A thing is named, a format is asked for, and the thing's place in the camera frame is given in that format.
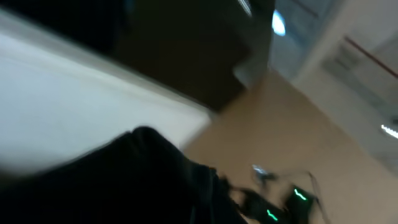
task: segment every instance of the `wall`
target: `wall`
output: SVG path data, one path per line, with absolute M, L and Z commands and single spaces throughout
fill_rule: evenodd
M 372 34 L 372 41 L 364 46 L 371 50 L 384 41 L 393 29 L 382 29 L 383 21 L 391 19 L 389 8 L 396 1 L 345 0 L 331 17 L 323 35 L 319 38 L 299 75 L 292 83 L 321 111 L 351 136 L 365 150 L 375 156 L 396 157 L 398 141 L 380 130 L 386 120 L 355 91 L 333 78 L 323 67 L 324 59 L 336 49 L 346 34 Z
M 210 119 L 195 103 L 0 12 L 0 170 L 28 174 L 136 126 L 183 147 Z
M 388 41 L 383 42 L 378 47 L 377 52 L 374 52 L 374 55 L 392 71 L 398 73 L 398 38 L 396 36 L 393 38 L 390 36 Z M 367 58 L 364 58 L 356 66 L 355 72 L 358 79 L 378 94 L 386 103 L 398 106 L 398 77 L 391 75 Z

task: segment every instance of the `glowing light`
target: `glowing light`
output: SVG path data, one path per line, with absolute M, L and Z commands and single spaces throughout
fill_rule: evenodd
M 286 34 L 284 18 L 277 10 L 274 11 L 274 15 L 272 16 L 272 29 L 279 36 Z
M 299 196 L 303 200 L 307 200 L 302 194 L 300 194 L 297 189 L 294 189 L 294 192 L 296 193 L 297 196 Z
M 383 124 L 381 125 L 381 129 L 383 129 L 387 134 L 391 135 L 392 137 L 395 137 L 398 139 L 398 132 L 394 131 L 393 129 L 390 129 Z
M 275 215 L 273 215 L 268 209 L 267 209 L 268 215 L 273 218 L 275 221 L 278 221 L 278 218 L 275 217 Z
M 246 14 L 251 17 L 250 3 L 248 2 L 248 0 L 238 0 L 238 2 L 242 6 Z

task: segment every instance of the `white wall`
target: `white wall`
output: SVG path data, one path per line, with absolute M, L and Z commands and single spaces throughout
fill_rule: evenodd
M 42 170 L 140 125 L 183 147 L 209 122 L 201 106 L 0 11 L 0 171 Z
M 398 32 L 398 1 L 372 1 L 370 10 L 361 14 L 348 35 L 359 45 L 372 52 Z
M 383 44 L 374 55 L 390 69 L 398 72 L 398 39 Z M 355 66 L 353 74 L 385 103 L 398 106 L 398 79 L 378 64 L 368 58 L 363 58 Z

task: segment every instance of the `black electronic device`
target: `black electronic device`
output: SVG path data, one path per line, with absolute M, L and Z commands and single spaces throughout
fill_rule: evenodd
M 308 224 L 314 202 L 317 198 L 293 185 L 285 201 L 286 214 L 291 224 Z
M 240 189 L 245 198 L 239 211 L 248 218 L 259 221 L 261 224 L 289 224 L 287 214 L 265 200 L 251 189 Z

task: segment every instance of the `wooden floor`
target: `wooden floor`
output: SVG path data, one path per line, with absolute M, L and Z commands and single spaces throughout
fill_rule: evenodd
M 184 153 L 234 185 L 254 189 L 252 164 L 274 172 L 309 170 L 333 224 L 398 223 L 398 179 L 275 73 L 236 100 Z M 292 181 L 312 191 L 306 177 Z M 269 194 L 277 205 L 281 189 L 275 184 Z M 319 211 L 313 219 L 323 223 Z

